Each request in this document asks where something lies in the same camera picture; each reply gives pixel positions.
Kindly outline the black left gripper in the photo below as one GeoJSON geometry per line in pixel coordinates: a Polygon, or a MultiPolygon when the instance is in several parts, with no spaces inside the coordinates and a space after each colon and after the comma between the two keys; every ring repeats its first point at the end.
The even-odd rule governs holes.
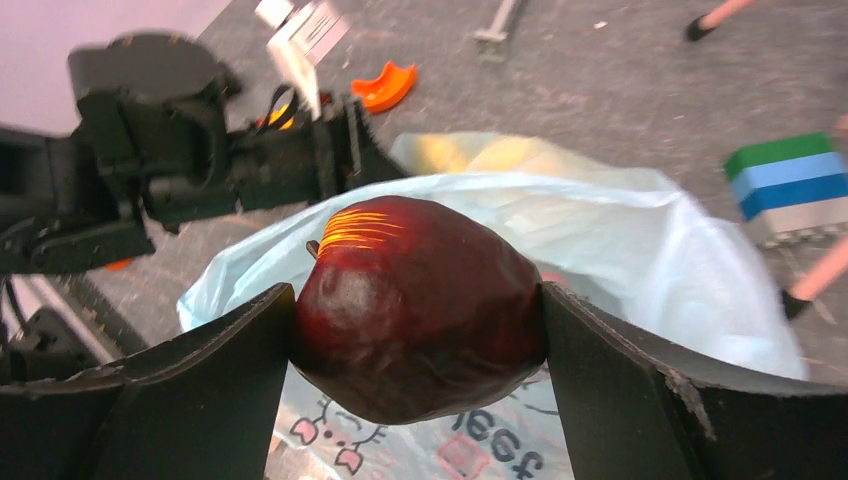
{"type": "Polygon", "coordinates": [[[158,222],[190,222],[320,202],[407,177],[378,145],[360,99],[325,92],[322,100],[323,116],[315,122],[234,133],[227,173],[218,185],[193,186],[177,176],[151,180],[143,193],[146,213],[158,222]]]}

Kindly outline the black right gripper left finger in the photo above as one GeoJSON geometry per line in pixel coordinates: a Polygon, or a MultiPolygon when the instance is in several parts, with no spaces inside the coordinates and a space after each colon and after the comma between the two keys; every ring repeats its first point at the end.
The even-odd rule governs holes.
{"type": "Polygon", "coordinates": [[[294,291],[275,285],[169,341],[1,388],[5,479],[260,479],[294,291]]]}

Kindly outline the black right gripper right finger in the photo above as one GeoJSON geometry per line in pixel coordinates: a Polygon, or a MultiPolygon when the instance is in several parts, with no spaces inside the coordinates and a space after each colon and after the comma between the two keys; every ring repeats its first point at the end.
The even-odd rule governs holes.
{"type": "Polygon", "coordinates": [[[543,285],[578,479],[843,479],[847,391],[732,365],[543,285]]]}

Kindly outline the yellow fake fruit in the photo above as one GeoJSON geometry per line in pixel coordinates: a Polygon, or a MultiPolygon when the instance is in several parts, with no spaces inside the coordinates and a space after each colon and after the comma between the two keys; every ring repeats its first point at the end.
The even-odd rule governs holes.
{"type": "Polygon", "coordinates": [[[391,155],[413,175],[515,171],[568,178],[607,168],[538,137],[492,132],[401,134],[391,155]]]}

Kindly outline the light blue plastic bag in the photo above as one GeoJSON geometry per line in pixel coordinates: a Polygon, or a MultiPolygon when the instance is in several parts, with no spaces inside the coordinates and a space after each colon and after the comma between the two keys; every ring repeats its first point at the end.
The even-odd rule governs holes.
{"type": "MultiPolygon", "coordinates": [[[[542,273],[654,334],[755,371],[809,376],[759,251],[736,224],[709,216],[647,168],[607,166],[568,178],[410,173],[333,198],[218,253],[177,303],[182,328],[276,282],[301,288],[312,267],[305,241],[336,211],[392,194],[439,202],[491,228],[542,273]]],[[[491,406],[385,428],[290,371],[274,435],[324,464],[332,479],[569,479],[560,422],[546,371],[491,406]]]]}

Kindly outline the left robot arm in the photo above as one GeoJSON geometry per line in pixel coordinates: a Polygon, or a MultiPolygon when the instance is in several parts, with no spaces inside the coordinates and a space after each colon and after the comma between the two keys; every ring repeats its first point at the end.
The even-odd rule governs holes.
{"type": "Polygon", "coordinates": [[[19,318],[15,274],[82,273],[155,250],[145,223],[181,225],[320,202],[401,179],[363,104],[322,92],[229,131],[236,74],[205,46],[139,33],[73,50],[80,114],[68,136],[1,131],[1,315],[19,318]]]}

